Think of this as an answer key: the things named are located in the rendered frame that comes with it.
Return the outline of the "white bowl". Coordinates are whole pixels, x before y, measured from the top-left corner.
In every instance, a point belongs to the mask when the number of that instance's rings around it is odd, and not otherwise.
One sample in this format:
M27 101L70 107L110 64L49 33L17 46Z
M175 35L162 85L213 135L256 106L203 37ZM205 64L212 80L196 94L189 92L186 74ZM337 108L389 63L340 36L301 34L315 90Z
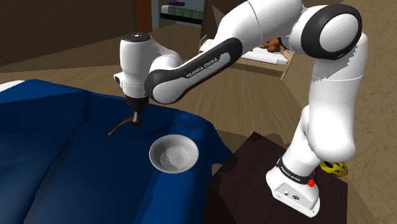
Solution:
M197 145L189 137L179 134L160 137L149 150L152 165L168 174L178 174L191 169L198 158Z

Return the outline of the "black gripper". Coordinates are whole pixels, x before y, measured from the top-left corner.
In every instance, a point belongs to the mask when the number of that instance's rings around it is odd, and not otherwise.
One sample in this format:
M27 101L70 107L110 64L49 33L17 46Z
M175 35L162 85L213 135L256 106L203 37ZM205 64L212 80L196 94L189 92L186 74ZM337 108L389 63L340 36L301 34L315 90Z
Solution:
M134 127L139 128L141 126L141 113L144 107L149 103L149 97L143 98L131 98L126 96L127 105L132 109L131 123Z

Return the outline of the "small wooden bed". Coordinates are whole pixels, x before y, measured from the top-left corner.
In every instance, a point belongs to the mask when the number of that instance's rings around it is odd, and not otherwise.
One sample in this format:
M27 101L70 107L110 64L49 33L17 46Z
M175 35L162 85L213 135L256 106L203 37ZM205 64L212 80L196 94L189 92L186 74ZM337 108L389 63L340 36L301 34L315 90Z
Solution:
M239 58L235 63L235 67L255 73L276 76L283 80L294 56L294 52L282 46L279 52L270 53L260 45Z

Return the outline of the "bed with green plaid cover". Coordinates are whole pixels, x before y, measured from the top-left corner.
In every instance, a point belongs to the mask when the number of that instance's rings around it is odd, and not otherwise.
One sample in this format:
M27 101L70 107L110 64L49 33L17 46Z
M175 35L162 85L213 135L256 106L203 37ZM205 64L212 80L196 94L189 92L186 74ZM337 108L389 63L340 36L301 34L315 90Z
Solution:
M203 10L186 7L183 1L169 1L168 4L162 5L160 18L201 25L203 12Z

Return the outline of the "yellow bicycle helmet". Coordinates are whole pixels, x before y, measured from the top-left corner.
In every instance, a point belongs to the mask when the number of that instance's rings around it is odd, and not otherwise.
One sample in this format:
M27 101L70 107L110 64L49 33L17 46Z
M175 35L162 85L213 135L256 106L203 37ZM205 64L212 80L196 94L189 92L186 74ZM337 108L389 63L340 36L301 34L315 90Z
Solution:
M336 177L348 175L348 168L345 162L327 162L322 160L318 167L328 174L332 174Z

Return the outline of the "brown teddy bear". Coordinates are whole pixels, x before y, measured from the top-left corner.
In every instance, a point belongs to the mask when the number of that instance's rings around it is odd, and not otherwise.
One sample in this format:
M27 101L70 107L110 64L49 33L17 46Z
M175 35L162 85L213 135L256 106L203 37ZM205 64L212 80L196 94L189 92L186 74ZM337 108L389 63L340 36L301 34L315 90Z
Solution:
M268 52L275 53L280 51L281 43L277 38L274 38L264 43L263 47L267 49Z

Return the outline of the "brown curved wooden spoon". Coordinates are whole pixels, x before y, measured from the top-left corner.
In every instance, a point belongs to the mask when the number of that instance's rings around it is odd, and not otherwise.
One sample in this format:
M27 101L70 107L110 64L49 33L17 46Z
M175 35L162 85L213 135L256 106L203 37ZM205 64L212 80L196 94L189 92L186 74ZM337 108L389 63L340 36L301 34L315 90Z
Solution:
M127 123L132 123L132 119L127 118L124 121L120 122L112 131L108 132L108 136L112 136L121 126L123 126Z

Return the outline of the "dark robot stand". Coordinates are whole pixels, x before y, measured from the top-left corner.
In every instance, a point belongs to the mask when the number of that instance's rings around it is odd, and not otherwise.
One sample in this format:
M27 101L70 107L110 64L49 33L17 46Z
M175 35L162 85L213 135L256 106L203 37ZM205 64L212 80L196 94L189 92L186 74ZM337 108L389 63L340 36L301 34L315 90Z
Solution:
M316 169L320 209L309 218L273 198L265 175L285 149L252 133L207 182L203 224L347 224L348 185Z

